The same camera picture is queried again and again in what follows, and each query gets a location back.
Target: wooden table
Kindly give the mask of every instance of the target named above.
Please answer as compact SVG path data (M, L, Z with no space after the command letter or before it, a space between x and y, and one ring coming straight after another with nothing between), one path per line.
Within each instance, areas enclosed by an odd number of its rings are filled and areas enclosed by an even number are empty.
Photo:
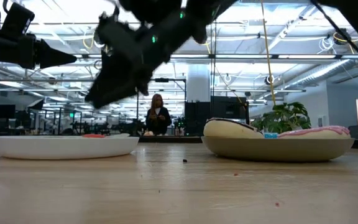
M221 159L202 144L139 144L128 156L82 161L0 159L0 223L358 224L358 150L320 164Z

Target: green leaves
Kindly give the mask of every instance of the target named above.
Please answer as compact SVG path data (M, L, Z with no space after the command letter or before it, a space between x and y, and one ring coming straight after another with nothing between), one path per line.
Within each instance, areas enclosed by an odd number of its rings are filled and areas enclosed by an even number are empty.
M253 127L259 130L266 130L271 133L283 133L301 127L311 127L308 111L299 102L283 103L273 106L273 111L265 113L262 117L255 119Z

